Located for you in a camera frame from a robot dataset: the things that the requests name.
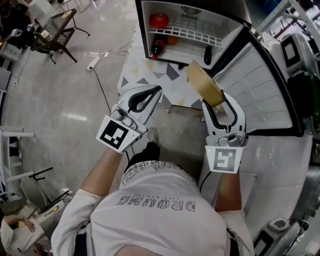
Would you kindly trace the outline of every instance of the gray floor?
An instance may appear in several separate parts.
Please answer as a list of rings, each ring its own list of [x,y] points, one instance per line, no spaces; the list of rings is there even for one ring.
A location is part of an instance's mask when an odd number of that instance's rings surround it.
[[[115,104],[125,61],[116,51],[129,41],[138,24],[134,0],[96,3],[100,7],[91,4],[75,16],[77,26],[91,34],[76,30],[67,44],[78,62],[74,63],[65,53],[57,53],[54,65],[46,55],[31,52],[18,83],[10,83],[4,101],[1,125],[23,127],[36,134],[35,138],[20,142],[23,171],[53,167],[40,181],[51,198],[62,189],[79,189],[105,150],[96,134],[108,109],[97,78],[87,66],[95,55],[113,50],[101,58],[96,72],[109,104]],[[69,2],[70,8],[73,5],[73,1]],[[27,59],[28,54],[27,51],[23,58]],[[195,176],[201,170],[207,136],[206,125],[200,123],[200,118],[201,111],[175,107],[168,114],[159,104],[148,121],[149,126],[158,129],[160,158],[181,165]],[[133,147],[135,153],[145,145],[145,138],[138,141]],[[124,156],[113,189],[117,189],[127,163]]]

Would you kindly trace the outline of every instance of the power strip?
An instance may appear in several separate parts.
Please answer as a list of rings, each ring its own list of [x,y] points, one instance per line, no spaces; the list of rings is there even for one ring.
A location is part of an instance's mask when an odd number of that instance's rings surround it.
[[[88,65],[88,67],[86,68],[87,70],[89,70],[89,71],[91,71],[91,69],[90,68],[92,68],[92,69],[94,69],[95,68],[95,66],[98,64],[98,62],[100,61],[100,57],[95,57],[91,62],[90,62],[90,64]]]

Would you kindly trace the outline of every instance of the bottle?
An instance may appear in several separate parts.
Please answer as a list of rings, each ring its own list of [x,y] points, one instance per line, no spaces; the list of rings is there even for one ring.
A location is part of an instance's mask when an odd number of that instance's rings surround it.
[[[151,46],[153,52],[152,59],[155,61],[158,59],[158,55],[163,51],[167,42],[167,37],[164,34],[156,34]]]

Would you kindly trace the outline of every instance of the hand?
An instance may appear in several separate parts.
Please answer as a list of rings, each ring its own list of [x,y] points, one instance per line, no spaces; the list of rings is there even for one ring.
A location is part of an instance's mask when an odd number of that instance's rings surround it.
[[[35,252],[35,255],[37,256],[42,256],[42,253],[44,252],[44,249],[42,248],[41,244],[39,243],[35,243],[35,250],[33,250]]]
[[[28,220],[27,218],[24,218],[23,222],[31,232],[36,231],[35,224],[33,224],[30,220]]]

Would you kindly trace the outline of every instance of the geometric patterned tablecloth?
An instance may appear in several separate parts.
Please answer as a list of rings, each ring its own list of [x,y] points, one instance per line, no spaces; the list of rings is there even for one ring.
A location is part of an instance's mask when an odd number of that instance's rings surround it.
[[[202,109],[202,97],[188,80],[186,69],[178,70],[177,64],[148,59],[145,56],[140,28],[138,27],[128,48],[117,85],[120,96],[133,84],[159,85],[163,94],[159,102]]]

